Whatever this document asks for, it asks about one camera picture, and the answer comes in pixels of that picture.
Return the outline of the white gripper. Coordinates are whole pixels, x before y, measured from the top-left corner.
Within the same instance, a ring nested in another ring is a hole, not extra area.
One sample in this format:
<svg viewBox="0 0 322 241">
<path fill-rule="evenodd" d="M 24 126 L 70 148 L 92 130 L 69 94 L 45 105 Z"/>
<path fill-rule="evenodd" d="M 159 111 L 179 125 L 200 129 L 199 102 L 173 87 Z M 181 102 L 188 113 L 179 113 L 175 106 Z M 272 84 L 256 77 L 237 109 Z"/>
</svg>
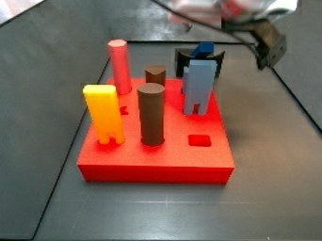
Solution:
<svg viewBox="0 0 322 241">
<path fill-rule="evenodd" d="M 220 26 L 220 21 L 245 24 L 269 16 L 281 17 L 296 10 L 299 0 L 169 0 L 175 24 L 192 25 L 192 20 Z"/>
</svg>

